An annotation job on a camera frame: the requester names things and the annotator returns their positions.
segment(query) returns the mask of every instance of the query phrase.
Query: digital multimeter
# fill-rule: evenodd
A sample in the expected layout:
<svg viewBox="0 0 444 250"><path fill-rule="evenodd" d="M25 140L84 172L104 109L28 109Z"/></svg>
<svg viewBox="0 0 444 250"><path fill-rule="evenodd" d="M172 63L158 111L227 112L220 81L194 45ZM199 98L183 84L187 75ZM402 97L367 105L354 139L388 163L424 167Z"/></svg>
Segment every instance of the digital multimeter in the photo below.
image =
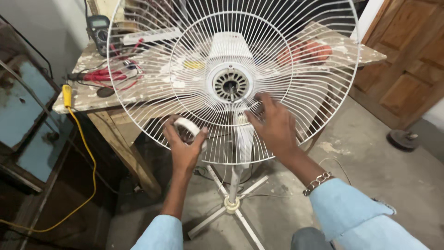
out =
<svg viewBox="0 0 444 250"><path fill-rule="evenodd" d="M87 30L101 56L107 56L107 39L110 20L107 16L94 15L87 18Z"/></svg>

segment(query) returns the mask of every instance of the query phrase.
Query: wooden door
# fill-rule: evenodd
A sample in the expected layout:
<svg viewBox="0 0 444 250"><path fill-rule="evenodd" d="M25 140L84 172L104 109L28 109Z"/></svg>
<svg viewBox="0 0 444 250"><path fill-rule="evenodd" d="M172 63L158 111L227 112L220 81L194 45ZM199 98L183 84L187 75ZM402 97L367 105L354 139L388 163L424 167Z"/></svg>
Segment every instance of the wooden door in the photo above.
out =
<svg viewBox="0 0 444 250"><path fill-rule="evenodd" d="M386 0L366 45L387 55L356 73L350 96L392 129L405 129L444 97L442 0Z"/></svg>

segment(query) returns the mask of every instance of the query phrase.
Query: fan grille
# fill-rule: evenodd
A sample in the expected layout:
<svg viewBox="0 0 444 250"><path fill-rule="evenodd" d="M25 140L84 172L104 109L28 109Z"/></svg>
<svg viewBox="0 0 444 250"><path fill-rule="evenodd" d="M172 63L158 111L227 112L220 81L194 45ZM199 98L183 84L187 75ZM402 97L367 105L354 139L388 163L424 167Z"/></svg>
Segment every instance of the fan grille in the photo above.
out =
<svg viewBox="0 0 444 250"><path fill-rule="evenodd" d="M123 60L137 68L112 80L129 118L165 147L171 114L208 127L201 157L211 163L273 157L243 115L258 110L258 92L287 106L299 143L310 139L345 99L359 62L359 44L347 38L357 22L350 0L121 0L111 22L110 71L125 73Z"/></svg>

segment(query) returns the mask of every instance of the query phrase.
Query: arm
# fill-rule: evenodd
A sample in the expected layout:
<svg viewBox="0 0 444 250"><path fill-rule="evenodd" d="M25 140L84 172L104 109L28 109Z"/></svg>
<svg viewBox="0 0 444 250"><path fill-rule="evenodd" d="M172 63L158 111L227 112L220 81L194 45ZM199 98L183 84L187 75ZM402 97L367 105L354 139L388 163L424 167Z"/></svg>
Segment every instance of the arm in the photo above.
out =
<svg viewBox="0 0 444 250"><path fill-rule="evenodd" d="M267 148L305 186L325 170L297 146L295 120L285 106L267 94L258 97L264 105L265 123L246 112ZM327 241L336 239L345 249L427 249L385 214L394 210L359 190L331 177L309 195L313 211Z"/></svg>
<svg viewBox="0 0 444 250"><path fill-rule="evenodd" d="M154 218L132 250L183 249L182 218L186 189L196 166L208 129L203 128L188 145L180 139L173 126L178 116L171 116L164 124L163 135L170 143L173 157L173 176L160 215Z"/></svg>

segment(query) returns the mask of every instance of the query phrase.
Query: yellow cable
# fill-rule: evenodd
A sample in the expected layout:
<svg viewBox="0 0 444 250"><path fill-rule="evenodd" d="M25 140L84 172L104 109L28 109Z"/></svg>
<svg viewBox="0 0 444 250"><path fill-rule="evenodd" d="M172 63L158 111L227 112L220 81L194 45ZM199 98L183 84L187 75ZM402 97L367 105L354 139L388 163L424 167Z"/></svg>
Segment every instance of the yellow cable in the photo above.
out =
<svg viewBox="0 0 444 250"><path fill-rule="evenodd" d="M63 220L59 221L57 224L53 225L52 227L48 228L48 229L44 229L44 230L35 230L29 227L25 227L25 226L21 226L21 225L17 225L15 223L12 222L7 222L5 220L0 219L1 223L16 227L16 228L21 228L21 229L25 229L34 233L44 233L44 232L48 232L50 230L53 230L55 227L57 227L58 225L62 224L62 222L66 221L66 219L68 219L71 215L73 215L75 212L77 212L80 208L82 208L85 204L87 204L95 195L95 192L97 190L96 184L95 184L95 168L97 166L97 163L95 162L94 157L92 156L91 151L88 148L88 145L86 144L86 140L85 140L85 136L83 135L83 131L82 131L82 126L80 126L79 120L77 119L77 117L75 117L74 113L71 110L70 106L66 106L66 108L68 109L69 113L72 115L72 117L74 118L75 122L77 123L77 126L79 127L79 131L80 131L80 135L82 136L82 140L83 143L85 144L85 148L88 151L89 155L91 156L92 161L94 162L94 169L92 171L92 182L94 183L94 192L92 193L91 197L89 197L83 204L81 204L78 208L74 209L74 211L72 211L70 214L68 214L65 218L63 218Z"/></svg>

